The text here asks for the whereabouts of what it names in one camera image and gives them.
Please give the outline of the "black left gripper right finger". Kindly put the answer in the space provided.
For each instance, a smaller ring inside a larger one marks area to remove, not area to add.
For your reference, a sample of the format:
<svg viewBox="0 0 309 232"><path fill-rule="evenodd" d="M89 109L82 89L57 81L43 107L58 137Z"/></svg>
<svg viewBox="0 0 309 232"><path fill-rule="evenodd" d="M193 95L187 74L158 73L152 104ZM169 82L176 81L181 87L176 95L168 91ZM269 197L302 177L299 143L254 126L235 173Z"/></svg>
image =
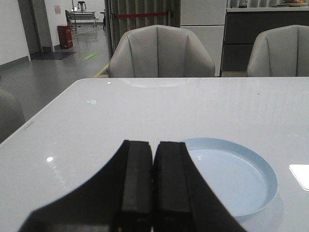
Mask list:
<svg viewBox="0 0 309 232"><path fill-rule="evenodd" d="M161 142L154 159L154 231L243 232L201 176L185 143Z"/></svg>

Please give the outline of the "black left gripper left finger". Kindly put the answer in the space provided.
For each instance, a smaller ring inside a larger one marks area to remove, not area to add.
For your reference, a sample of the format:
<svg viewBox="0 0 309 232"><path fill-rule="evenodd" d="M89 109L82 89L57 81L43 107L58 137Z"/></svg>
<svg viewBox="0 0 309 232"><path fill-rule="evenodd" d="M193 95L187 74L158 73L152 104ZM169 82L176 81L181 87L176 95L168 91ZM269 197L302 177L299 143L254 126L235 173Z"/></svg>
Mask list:
<svg viewBox="0 0 309 232"><path fill-rule="evenodd" d="M148 142L124 140L94 176L33 211L20 231L151 231L152 161Z"/></svg>

